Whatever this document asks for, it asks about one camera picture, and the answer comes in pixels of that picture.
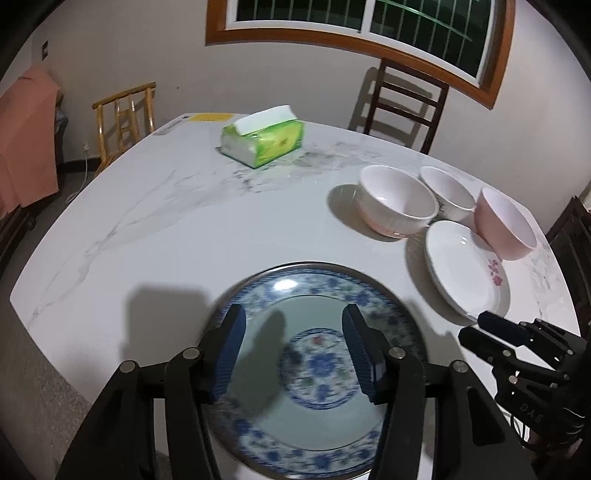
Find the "white plate pink flowers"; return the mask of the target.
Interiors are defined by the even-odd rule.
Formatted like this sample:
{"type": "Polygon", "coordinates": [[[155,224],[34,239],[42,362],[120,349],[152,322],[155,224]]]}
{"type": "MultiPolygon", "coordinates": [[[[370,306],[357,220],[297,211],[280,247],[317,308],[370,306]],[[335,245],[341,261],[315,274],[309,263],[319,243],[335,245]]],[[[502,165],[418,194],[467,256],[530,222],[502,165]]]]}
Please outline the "white plate pink flowers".
{"type": "Polygon", "coordinates": [[[436,288],[460,315],[475,321],[485,311],[507,314],[511,293],[502,261],[469,227],[434,223],[425,235],[425,256],[436,288]]]}

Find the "large pink bowl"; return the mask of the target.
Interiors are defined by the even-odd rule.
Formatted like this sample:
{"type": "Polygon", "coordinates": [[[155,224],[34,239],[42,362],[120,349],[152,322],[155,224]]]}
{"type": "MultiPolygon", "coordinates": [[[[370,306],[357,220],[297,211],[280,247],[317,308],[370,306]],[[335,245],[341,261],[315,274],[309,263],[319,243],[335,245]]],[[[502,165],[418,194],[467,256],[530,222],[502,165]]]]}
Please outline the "large pink bowl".
{"type": "Polygon", "coordinates": [[[520,260],[537,247],[530,224],[502,193],[484,187],[476,203],[474,223],[477,233],[503,260],[520,260]]]}

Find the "large blue floral plate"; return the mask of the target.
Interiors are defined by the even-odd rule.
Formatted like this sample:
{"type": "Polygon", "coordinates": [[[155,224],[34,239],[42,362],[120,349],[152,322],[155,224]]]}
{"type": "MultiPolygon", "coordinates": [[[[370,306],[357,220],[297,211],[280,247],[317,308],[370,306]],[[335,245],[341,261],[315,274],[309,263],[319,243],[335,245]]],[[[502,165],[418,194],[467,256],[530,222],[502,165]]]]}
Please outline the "large blue floral plate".
{"type": "Polygon", "coordinates": [[[367,472],[386,409],[363,395],[342,311],[355,304],[390,345],[425,361],[423,335],[406,306],[373,278],[324,262],[250,276],[219,298],[211,326],[233,304],[245,309],[245,337],[228,389],[207,410],[211,433],[267,477],[347,479],[367,472]]]}

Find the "white ribbed bowl blue base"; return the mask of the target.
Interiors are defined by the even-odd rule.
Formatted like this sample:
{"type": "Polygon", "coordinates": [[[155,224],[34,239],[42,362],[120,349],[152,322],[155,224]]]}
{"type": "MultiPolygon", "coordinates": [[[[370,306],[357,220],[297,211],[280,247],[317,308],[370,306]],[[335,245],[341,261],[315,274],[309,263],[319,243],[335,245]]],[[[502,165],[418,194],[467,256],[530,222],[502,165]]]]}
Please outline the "white ribbed bowl blue base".
{"type": "Polygon", "coordinates": [[[476,201],[472,194],[446,171],[423,166],[420,169],[420,179],[434,193],[439,203],[440,218],[461,222],[474,211],[476,201]]]}

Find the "white ribbed bowl pink base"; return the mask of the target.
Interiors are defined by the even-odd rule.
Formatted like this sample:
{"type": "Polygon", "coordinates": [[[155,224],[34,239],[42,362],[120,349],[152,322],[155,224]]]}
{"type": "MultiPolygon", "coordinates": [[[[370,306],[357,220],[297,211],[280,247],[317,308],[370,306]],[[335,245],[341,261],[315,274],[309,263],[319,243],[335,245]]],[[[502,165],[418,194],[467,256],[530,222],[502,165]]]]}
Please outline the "white ribbed bowl pink base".
{"type": "Polygon", "coordinates": [[[363,223],[393,239],[420,232],[439,212],[439,203],[426,185],[413,175],[386,165],[360,170],[356,207],[363,223]]]}

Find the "dark wooden chair at right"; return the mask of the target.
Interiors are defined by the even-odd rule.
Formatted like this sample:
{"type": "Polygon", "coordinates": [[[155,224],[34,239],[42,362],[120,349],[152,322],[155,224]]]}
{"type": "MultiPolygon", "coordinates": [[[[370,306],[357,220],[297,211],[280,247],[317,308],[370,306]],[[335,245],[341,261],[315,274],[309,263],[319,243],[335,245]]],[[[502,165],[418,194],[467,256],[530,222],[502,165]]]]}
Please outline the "dark wooden chair at right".
{"type": "Polygon", "coordinates": [[[581,336],[590,338],[590,212],[574,196],[546,234],[566,281],[581,336]]]}

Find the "dark wooden chair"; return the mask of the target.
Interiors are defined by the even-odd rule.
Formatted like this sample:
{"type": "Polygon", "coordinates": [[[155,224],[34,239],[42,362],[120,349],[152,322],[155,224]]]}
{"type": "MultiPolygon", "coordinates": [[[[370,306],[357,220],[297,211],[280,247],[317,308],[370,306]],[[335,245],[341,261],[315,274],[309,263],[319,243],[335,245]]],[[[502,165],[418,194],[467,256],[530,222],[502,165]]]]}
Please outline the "dark wooden chair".
{"type": "Polygon", "coordinates": [[[6,269],[14,251],[24,235],[36,225],[37,208],[34,205],[17,207],[1,220],[0,275],[6,269]]]}
{"type": "Polygon", "coordinates": [[[546,234],[566,281],[581,336],[590,338],[590,212],[574,196],[546,234]]]}
{"type": "Polygon", "coordinates": [[[419,69],[383,58],[377,70],[374,90],[370,96],[369,111],[363,124],[363,134],[377,130],[379,111],[413,122],[425,128],[426,135],[420,147],[429,154],[446,106],[450,86],[419,69]]]}

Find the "dark wooden chair at left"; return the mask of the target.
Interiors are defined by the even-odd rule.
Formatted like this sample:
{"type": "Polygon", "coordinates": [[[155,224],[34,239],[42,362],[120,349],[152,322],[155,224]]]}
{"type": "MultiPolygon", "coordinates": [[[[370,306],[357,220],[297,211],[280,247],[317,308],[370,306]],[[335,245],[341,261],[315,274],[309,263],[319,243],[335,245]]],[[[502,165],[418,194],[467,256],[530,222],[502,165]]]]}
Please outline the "dark wooden chair at left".
{"type": "Polygon", "coordinates": [[[36,225],[37,208],[34,205],[17,207],[1,220],[0,275],[6,269],[14,251],[24,235],[36,225]]]}

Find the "green tissue pack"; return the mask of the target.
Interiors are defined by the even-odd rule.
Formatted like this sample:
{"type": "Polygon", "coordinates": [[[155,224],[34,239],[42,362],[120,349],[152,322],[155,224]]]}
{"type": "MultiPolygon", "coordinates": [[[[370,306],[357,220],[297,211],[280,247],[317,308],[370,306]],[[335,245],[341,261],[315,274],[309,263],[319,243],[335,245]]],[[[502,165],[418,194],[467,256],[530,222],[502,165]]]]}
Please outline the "green tissue pack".
{"type": "Polygon", "coordinates": [[[303,141],[304,122],[294,115],[290,105],[280,105],[224,126],[219,152],[257,169],[300,149],[303,141]]]}

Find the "yellow label at table edge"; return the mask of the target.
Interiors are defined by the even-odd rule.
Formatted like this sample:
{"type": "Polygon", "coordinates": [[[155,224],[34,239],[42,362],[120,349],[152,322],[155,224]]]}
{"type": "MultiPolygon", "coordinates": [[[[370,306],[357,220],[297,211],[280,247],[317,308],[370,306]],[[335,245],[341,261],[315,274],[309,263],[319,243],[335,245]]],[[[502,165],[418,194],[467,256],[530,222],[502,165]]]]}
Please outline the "yellow label at table edge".
{"type": "Polygon", "coordinates": [[[194,114],[184,114],[180,117],[181,120],[192,122],[225,122],[235,117],[233,113],[221,112],[200,112],[194,114]]]}

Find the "pink cloth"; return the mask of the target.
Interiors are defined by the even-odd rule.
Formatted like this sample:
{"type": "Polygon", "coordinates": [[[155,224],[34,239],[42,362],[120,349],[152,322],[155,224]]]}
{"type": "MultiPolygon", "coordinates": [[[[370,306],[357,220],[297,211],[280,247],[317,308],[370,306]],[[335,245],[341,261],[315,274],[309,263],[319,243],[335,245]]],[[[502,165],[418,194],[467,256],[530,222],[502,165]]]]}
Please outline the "pink cloth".
{"type": "Polygon", "coordinates": [[[59,86],[39,64],[1,97],[1,215],[58,191],[55,109],[59,86]]]}

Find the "bamboo chair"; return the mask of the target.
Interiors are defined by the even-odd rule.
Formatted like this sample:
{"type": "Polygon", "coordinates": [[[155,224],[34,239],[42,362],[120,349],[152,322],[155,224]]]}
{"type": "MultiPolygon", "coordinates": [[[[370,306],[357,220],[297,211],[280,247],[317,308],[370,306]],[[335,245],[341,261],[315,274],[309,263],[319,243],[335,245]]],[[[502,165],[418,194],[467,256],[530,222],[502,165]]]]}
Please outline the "bamboo chair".
{"type": "Polygon", "coordinates": [[[145,136],[155,132],[156,127],[153,106],[155,90],[156,83],[149,82],[112,94],[92,104],[92,110],[95,113],[97,145],[100,158],[100,163],[95,171],[96,176],[101,174],[122,154],[140,142],[145,136]],[[144,134],[140,133],[137,118],[135,97],[138,95],[142,96],[141,104],[144,112],[144,134]],[[113,129],[116,139],[116,151],[114,153],[109,151],[105,129],[104,114],[108,106],[113,107],[113,129]]]}

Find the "wooden framed window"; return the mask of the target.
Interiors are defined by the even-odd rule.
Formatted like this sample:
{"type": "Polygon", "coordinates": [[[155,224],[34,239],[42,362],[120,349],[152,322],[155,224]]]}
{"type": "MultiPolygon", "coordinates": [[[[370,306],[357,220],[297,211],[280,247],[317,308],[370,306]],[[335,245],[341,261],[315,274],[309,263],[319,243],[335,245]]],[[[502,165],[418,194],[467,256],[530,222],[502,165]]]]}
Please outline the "wooden framed window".
{"type": "Polygon", "coordinates": [[[407,53],[399,47],[387,46],[360,36],[287,27],[231,29],[228,27],[228,3],[225,1],[207,3],[205,44],[297,43],[341,49],[379,59],[386,58],[441,80],[491,110],[496,104],[506,72],[515,26],[515,13],[514,1],[499,3],[489,59],[483,77],[477,84],[462,79],[450,70],[416,54],[407,53]]]}

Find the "black wall switch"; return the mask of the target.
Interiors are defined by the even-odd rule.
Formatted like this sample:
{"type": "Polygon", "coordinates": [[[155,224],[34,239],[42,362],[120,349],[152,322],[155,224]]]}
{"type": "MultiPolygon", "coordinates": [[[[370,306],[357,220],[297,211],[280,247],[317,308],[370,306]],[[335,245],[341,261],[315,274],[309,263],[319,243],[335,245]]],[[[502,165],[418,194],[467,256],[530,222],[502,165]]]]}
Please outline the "black wall switch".
{"type": "Polygon", "coordinates": [[[45,60],[48,56],[49,42],[45,41],[41,47],[41,60],[45,60]]]}

